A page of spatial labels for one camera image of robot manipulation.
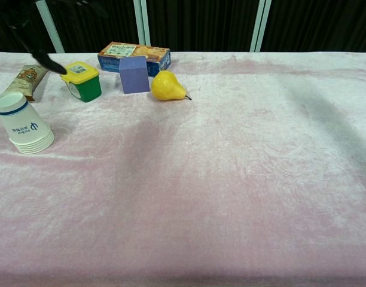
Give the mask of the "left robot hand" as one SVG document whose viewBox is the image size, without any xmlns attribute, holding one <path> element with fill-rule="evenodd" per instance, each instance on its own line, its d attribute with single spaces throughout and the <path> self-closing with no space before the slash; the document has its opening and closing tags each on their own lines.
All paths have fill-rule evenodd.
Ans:
<svg viewBox="0 0 366 287">
<path fill-rule="evenodd" d="M 31 52 L 32 57 L 43 67 L 48 69 L 49 71 L 55 72 L 60 75 L 66 75 L 66 69 L 53 61 L 49 55 L 41 50 Z"/>
</svg>

